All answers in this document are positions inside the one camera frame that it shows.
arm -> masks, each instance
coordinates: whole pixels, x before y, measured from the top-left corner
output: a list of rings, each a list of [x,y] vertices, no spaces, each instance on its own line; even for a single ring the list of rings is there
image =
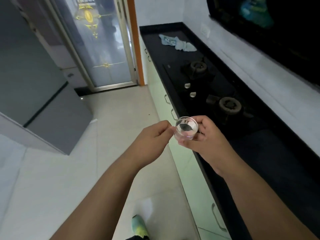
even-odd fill
[[[238,156],[213,121],[193,118],[201,133],[179,144],[198,152],[224,178],[253,240],[318,239]]]
[[[111,240],[134,177],[162,154],[173,134],[168,121],[143,129],[50,240]]]

gray refrigerator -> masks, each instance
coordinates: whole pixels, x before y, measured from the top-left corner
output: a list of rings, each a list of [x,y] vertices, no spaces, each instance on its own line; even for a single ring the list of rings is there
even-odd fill
[[[10,0],[0,12],[0,113],[70,154],[92,114]]]

hand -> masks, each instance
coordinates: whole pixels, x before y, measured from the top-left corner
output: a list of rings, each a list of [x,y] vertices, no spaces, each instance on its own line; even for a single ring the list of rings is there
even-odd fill
[[[167,120],[150,125],[142,130],[124,155],[143,168],[160,157],[174,132],[175,127]]]
[[[214,122],[202,115],[192,118],[197,121],[201,133],[197,133],[193,140],[179,140],[179,145],[199,153],[222,177],[225,172],[236,169],[241,158]]]

frosted glass panel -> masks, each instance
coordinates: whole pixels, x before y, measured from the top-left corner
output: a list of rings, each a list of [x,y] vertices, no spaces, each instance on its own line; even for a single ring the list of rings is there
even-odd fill
[[[95,87],[131,81],[114,0],[55,0]]]

sliding glass door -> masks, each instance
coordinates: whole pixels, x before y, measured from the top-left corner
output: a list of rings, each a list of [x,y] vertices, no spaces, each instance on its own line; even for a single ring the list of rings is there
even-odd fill
[[[137,83],[123,0],[46,0],[92,91]]]

